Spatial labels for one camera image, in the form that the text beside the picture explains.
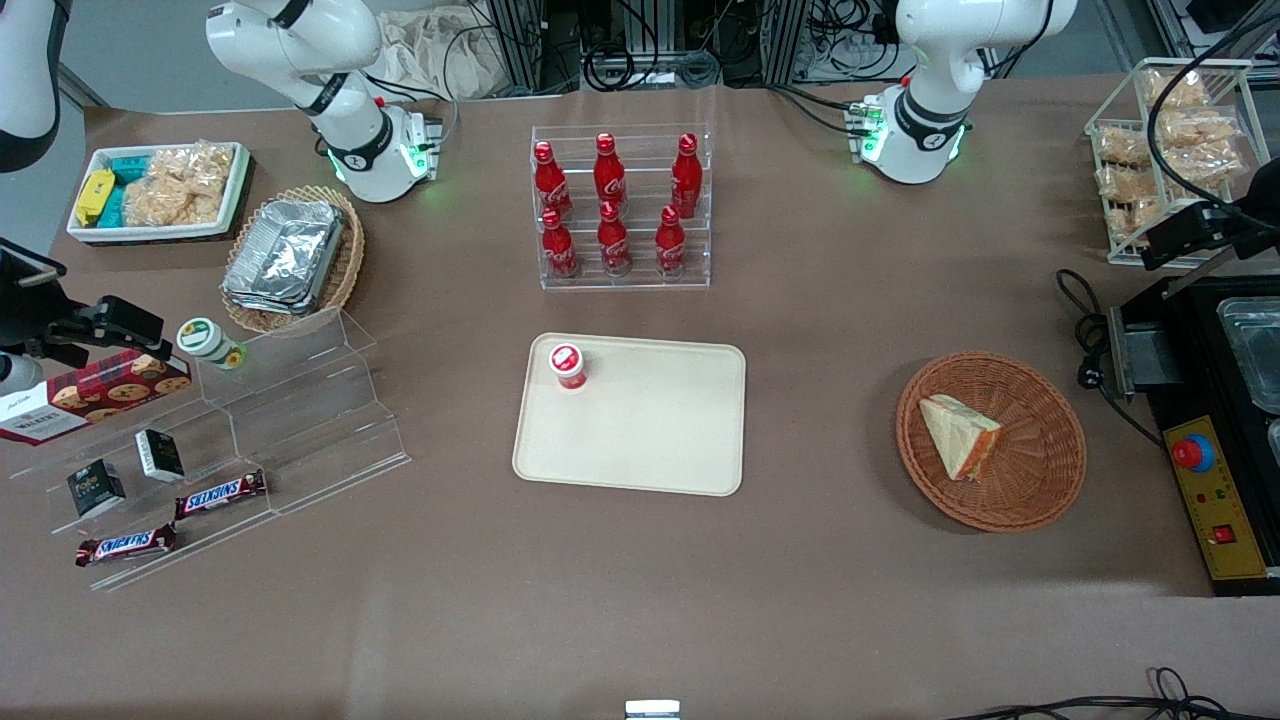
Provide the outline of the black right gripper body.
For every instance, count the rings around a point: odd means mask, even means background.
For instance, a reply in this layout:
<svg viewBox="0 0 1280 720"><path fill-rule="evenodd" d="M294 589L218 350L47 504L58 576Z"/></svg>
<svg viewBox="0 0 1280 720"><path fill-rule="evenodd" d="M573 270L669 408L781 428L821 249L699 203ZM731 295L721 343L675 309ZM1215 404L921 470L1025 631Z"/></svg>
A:
<svg viewBox="0 0 1280 720"><path fill-rule="evenodd" d="M9 240L1 245L3 351L84 366L88 351L81 346L99 346L102 334L91 307L61 288L67 266Z"/></svg>

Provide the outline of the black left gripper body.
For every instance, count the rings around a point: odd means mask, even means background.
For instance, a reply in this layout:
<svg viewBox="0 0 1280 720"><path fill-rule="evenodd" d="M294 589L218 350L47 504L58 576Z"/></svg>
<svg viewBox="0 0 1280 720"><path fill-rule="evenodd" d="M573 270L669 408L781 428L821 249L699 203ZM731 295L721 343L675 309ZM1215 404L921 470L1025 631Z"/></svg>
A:
<svg viewBox="0 0 1280 720"><path fill-rule="evenodd" d="M1247 193L1233 206L1240 213L1240 231L1233 241L1238 258L1254 258L1279 247L1279 181L1253 179Z"/></svg>

